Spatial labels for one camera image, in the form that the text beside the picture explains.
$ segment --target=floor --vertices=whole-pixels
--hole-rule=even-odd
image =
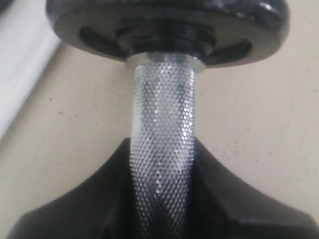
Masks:
[[[247,183],[319,222],[319,2],[289,4],[278,54],[198,77],[196,135]],[[130,135],[132,93],[122,63],[60,47],[0,145],[0,238]]]

